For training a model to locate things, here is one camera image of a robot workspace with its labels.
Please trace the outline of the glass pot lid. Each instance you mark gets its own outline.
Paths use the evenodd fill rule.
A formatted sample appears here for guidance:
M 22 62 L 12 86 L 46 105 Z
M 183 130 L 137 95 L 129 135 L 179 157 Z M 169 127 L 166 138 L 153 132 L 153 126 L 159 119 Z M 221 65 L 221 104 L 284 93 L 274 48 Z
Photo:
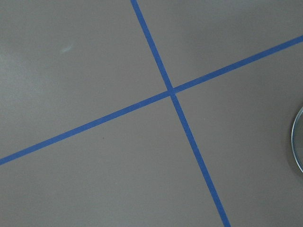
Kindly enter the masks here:
M 292 126 L 291 145 L 295 161 L 303 172 L 303 108 L 297 113 Z

